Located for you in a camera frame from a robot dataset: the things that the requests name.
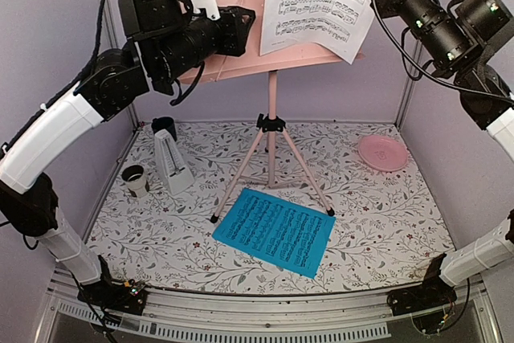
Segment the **pink music stand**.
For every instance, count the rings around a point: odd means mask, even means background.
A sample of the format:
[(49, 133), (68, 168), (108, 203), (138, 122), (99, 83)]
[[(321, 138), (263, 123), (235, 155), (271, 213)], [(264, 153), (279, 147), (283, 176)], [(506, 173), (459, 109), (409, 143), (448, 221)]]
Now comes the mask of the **pink music stand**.
[(276, 135), (282, 134), (288, 146), (300, 163), (311, 187), (316, 191), (320, 204), (328, 215), (334, 214), (334, 209), (322, 193), (312, 171), (300, 155), (285, 123), (276, 112), (278, 72), (285, 69), (296, 69), (325, 63), (335, 63), (339, 57), (314, 43), (305, 43), (286, 48), (268, 55), (260, 54), (261, 28), (263, 23), (264, 0), (217, 0), (220, 6), (241, 6), (255, 11), (256, 20), (250, 30), (246, 51), (240, 57), (213, 55), (206, 59), (205, 69), (189, 70), (179, 80), (191, 86), (195, 80), (198, 86), (191, 96), (173, 108), (173, 117), (180, 122), (193, 121), (233, 121), (237, 118), (246, 119), (256, 108), (262, 106), (262, 98), (268, 102), (267, 115), (259, 116), (258, 132), (248, 148), (244, 159), (239, 161), (230, 183), (224, 190), (224, 195), (215, 203), (215, 211), (210, 220), (218, 221), (236, 184), (245, 179), (243, 171), (253, 156), (262, 139), (267, 141), (267, 179), (263, 185), (272, 189), (279, 187), (275, 180), (275, 146)]

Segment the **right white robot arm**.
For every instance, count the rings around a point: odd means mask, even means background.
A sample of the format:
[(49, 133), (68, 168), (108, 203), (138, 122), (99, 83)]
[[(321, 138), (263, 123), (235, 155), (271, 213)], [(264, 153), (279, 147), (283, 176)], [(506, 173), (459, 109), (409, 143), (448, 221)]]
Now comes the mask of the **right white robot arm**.
[[(417, 78), (459, 93), (468, 116), (511, 157), (513, 92), (489, 60), (513, 38), (513, 15), (502, 0), (370, 0), (391, 43), (417, 70)], [(430, 55), (424, 65), (413, 59), (385, 23), (400, 18)]]

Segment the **white sheet music page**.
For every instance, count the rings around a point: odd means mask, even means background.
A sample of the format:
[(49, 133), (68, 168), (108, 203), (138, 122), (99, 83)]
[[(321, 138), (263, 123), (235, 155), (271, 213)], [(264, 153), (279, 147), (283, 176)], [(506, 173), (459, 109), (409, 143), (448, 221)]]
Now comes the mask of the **white sheet music page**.
[(265, 0), (260, 53), (316, 43), (352, 63), (373, 22), (370, 0)]

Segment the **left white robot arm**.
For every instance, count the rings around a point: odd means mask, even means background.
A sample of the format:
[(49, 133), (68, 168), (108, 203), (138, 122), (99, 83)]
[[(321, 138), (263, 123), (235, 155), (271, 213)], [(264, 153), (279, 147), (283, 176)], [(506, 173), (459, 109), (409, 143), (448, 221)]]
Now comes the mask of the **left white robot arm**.
[(255, 12), (216, 0), (118, 0), (127, 39), (94, 55), (85, 72), (42, 108), (3, 148), (1, 211), (22, 235), (37, 239), (103, 306), (119, 300), (105, 261), (85, 246), (60, 213), (46, 168), (86, 132), (138, 96), (159, 92), (180, 104), (180, 77), (203, 71), (212, 55), (244, 54)]

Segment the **white metronome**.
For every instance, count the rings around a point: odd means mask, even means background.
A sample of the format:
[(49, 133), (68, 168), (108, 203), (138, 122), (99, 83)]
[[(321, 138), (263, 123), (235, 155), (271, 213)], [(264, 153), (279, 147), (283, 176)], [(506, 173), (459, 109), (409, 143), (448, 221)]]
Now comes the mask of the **white metronome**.
[(180, 154), (171, 133), (162, 129), (154, 134), (157, 172), (164, 187), (180, 194), (194, 184), (194, 176)]

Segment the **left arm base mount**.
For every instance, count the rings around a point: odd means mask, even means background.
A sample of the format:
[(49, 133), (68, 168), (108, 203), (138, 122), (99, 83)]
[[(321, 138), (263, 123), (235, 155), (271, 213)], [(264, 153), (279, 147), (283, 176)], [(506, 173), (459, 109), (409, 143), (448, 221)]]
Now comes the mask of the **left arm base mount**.
[(148, 297), (145, 287), (143, 281), (128, 280), (121, 283), (113, 281), (109, 273), (101, 273), (95, 283), (78, 283), (78, 299), (102, 310), (141, 316)]

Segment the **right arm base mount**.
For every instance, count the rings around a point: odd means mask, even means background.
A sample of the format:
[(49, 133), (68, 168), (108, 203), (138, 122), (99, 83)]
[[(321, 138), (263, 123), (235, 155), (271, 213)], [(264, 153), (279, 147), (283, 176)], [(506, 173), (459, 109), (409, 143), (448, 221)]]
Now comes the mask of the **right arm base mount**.
[(387, 294), (387, 304), (394, 316), (421, 312), (457, 300), (453, 287), (437, 276), (425, 279), (419, 285), (394, 289)]

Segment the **blue sheet music page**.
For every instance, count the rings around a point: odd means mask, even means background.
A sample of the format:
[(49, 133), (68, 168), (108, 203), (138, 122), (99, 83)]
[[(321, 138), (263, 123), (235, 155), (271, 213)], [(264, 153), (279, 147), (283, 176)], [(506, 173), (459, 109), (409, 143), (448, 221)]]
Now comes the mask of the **blue sheet music page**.
[(213, 238), (313, 279), (335, 222), (328, 214), (245, 188), (216, 227)]

